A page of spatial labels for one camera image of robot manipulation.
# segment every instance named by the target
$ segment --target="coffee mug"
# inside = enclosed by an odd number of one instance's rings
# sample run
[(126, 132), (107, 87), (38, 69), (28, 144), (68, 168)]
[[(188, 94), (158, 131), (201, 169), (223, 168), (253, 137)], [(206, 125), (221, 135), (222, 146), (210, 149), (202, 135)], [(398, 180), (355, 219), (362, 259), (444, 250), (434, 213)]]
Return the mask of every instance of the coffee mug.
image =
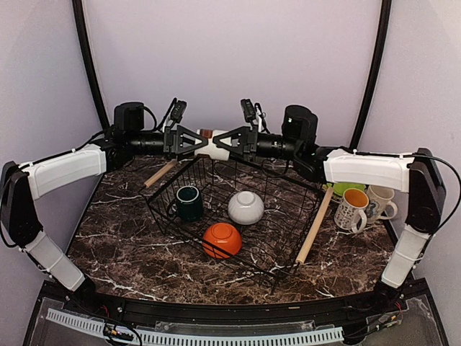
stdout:
[(361, 233), (367, 224), (365, 208), (368, 206), (368, 197), (359, 189), (347, 189), (344, 191), (338, 210), (334, 214), (334, 222), (340, 229)]
[(168, 206), (167, 213), (169, 217), (179, 216), (184, 222), (200, 220), (204, 209), (199, 189), (192, 185), (179, 188), (175, 199)]
[[(370, 185), (367, 190), (367, 196), (370, 200), (365, 213), (367, 214), (368, 223), (374, 223), (376, 220), (390, 220), (397, 215), (397, 205), (392, 201), (394, 190), (387, 187)], [(392, 207), (392, 216), (382, 216), (387, 206)]]

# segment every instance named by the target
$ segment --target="white cable tray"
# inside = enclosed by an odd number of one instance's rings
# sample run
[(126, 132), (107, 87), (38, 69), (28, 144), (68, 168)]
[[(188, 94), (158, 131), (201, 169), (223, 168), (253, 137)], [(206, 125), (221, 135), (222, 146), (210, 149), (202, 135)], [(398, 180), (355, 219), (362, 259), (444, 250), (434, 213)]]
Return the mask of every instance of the white cable tray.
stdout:
[[(102, 334), (104, 329), (102, 319), (75, 316), (55, 309), (48, 309), (46, 319), (94, 337), (105, 338)], [(124, 327), (118, 329), (134, 336), (131, 345), (139, 345), (138, 338), (129, 329)], [(165, 346), (306, 346), (326, 345), (344, 340), (342, 327), (258, 337), (206, 337), (158, 333), (142, 329), (137, 329), (136, 332), (141, 336), (143, 345)]]

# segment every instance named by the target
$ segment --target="ceramic bowl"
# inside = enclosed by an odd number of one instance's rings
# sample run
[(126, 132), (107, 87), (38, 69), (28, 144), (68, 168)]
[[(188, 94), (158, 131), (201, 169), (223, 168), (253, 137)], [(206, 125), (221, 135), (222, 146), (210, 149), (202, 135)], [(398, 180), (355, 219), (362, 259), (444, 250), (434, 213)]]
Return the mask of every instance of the ceramic bowl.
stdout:
[(228, 214), (238, 224), (251, 225), (264, 215), (264, 203), (256, 193), (241, 191), (230, 199)]
[[(242, 237), (237, 229), (229, 223), (216, 223), (211, 226), (203, 239), (216, 247), (232, 254), (238, 254), (242, 248)], [(204, 251), (211, 257), (224, 259), (230, 256), (203, 242)]]

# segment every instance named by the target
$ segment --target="green cup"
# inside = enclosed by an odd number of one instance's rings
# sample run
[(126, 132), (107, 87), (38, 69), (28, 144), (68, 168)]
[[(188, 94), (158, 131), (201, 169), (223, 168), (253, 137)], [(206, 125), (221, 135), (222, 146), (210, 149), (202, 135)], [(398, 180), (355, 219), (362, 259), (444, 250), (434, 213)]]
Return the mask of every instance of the green cup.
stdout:
[(169, 208), (168, 215), (170, 217), (178, 215), (184, 222), (194, 222), (203, 216), (202, 194), (195, 186), (187, 185), (179, 188), (176, 191), (174, 204), (176, 204), (176, 211)]
[(355, 182), (337, 182), (336, 184), (333, 185), (334, 194), (339, 197), (343, 197), (344, 191), (346, 191), (347, 189), (358, 189), (364, 192), (365, 185), (357, 184)]

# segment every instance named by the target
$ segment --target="dark green mug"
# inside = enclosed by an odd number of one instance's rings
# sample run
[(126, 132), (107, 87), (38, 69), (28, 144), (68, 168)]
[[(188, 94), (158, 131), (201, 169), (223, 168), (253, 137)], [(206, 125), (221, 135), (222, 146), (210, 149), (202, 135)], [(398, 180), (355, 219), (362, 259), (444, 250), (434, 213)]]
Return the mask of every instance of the dark green mug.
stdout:
[[(173, 204), (176, 204), (176, 210), (172, 210)], [(176, 191), (175, 199), (168, 210), (170, 217), (178, 215), (185, 222), (198, 221), (203, 213), (202, 194), (192, 185), (183, 186)]]

